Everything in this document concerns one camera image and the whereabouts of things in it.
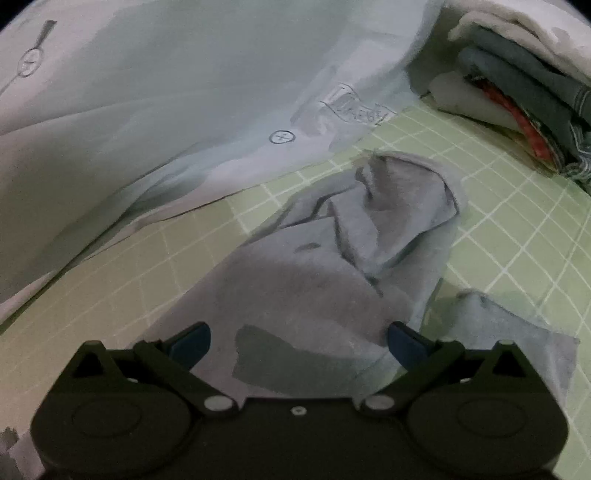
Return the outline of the light blue printed bedsheet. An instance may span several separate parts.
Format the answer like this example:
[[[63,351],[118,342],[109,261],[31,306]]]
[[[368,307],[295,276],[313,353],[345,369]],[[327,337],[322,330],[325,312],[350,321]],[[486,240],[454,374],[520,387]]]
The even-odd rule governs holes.
[[[36,1],[1,32],[1,315],[415,100],[438,1]]]

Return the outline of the grey fleece pants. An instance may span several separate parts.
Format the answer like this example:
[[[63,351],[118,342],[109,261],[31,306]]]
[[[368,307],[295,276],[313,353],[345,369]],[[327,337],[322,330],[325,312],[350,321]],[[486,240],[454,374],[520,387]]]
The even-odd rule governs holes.
[[[420,332],[465,206],[457,179],[400,152],[294,196],[138,341],[197,322],[190,372],[238,403],[201,414],[141,367],[133,346],[84,342],[26,435],[1,435],[5,479],[550,479],[568,438],[575,338],[476,290]],[[466,360],[391,411],[363,399],[406,373],[402,322],[456,340]]]

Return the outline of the white folded garment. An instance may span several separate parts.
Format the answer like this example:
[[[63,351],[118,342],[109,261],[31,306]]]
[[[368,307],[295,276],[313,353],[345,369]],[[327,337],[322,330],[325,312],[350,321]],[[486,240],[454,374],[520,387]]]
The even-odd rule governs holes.
[[[461,14],[449,40],[466,40],[471,30],[481,26],[590,84],[590,21],[565,1],[450,1],[448,5]]]

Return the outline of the dark grey folded garment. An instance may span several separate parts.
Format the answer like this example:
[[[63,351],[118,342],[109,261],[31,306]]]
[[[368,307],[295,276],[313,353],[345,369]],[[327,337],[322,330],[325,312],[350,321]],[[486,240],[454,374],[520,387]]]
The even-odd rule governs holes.
[[[458,64],[465,78],[493,86],[544,128],[560,148],[557,170],[590,180],[590,88],[560,73],[517,43],[476,26]]]

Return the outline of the red patterned folded garment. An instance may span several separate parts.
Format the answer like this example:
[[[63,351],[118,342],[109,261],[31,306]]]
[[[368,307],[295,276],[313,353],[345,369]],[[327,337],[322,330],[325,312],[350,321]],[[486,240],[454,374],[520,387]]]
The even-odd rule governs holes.
[[[485,83],[480,89],[490,100],[512,115],[531,148],[534,158],[547,170],[558,173],[562,163],[562,153],[546,127],[491,83]]]

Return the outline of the green grid cutting mat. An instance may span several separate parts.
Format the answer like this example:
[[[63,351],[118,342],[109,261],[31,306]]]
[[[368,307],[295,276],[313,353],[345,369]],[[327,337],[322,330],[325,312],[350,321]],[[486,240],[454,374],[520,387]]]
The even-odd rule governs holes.
[[[1,424],[24,431],[77,346],[123,347],[291,195],[400,150],[459,169],[469,197],[442,297],[480,289],[522,317],[576,336],[566,402],[564,479],[590,475],[590,199],[533,167],[525,149],[482,124],[420,102],[328,161],[143,228],[65,273],[1,329]]]

